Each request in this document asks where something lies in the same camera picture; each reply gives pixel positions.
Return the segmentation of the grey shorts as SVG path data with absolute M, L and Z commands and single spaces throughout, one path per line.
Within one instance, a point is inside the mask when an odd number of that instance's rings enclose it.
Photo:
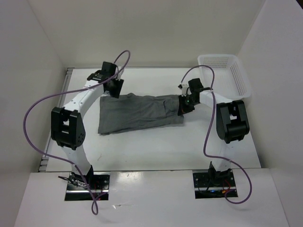
M 178 115 L 177 95 L 137 96 L 133 93 L 119 98 L 100 98 L 98 134 L 116 134 L 156 127 L 182 125 Z

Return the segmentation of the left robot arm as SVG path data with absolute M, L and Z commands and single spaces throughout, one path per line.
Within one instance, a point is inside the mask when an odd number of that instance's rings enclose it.
M 103 94 L 119 98 L 124 82 L 122 74 L 118 73 L 116 64 L 103 62 L 100 70 L 88 76 L 83 91 L 63 107 L 55 107 L 51 112 L 51 138 L 72 162 L 72 180 L 78 180 L 84 189 L 91 188 L 95 178 L 83 147 L 86 137 L 83 117 Z

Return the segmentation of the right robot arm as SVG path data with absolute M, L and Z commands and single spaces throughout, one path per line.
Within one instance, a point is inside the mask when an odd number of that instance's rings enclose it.
M 200 79 L 192 79 L 187 85 L 178 85 L 178 88 L 181 90 L 181 95 L 178 96 L 178 115 L 194 111 L 199 104 L 212 109 L 203 154 L 211 159 L 208 182 L 218 186 L 231 174 L 234 143 L 243 140 L 250 131 L 245 104 L 242 100 L 233 101 L 216 94 L 210 87 L 203 87 Z M 206 147 L 212 131 L 220 142 L 220 148 L 208 153 Z

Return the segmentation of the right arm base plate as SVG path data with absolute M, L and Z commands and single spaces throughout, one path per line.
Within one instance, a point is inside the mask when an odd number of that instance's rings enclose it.
M 193 171 L 193 183 L 196 199 L 216 199 L 238 197 L 233 172 L 228 177 L 212 182 L 207 170 Z

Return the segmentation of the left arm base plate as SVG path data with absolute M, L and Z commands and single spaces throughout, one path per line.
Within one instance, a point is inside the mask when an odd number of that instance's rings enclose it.
M 92 201 L 92 197 L 82 180 L 78 180 L 71 173 L 68 177 L 59 176 L 67 182 L 65 201 Z M 110 173 L 95 172 L 90 181 L 90 189 L 97 200 L 107 201 L 109 194 Z

